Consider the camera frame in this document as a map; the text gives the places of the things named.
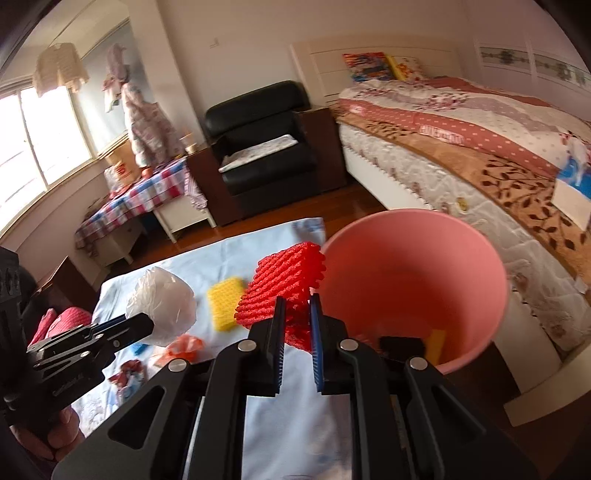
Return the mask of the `person's left hand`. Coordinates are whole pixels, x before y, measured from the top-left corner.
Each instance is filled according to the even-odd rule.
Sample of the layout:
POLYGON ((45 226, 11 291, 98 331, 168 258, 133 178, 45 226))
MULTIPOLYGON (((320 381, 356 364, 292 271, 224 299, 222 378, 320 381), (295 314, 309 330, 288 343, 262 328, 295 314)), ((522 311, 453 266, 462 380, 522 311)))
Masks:
POLYGON ((34 456, 56 462, 61 461, 85 440, 79 427, 79 416, 71 406, 59 412, 58 419, 43 438, 20 425, 11 426, 10 430, 20 445, 34 456))

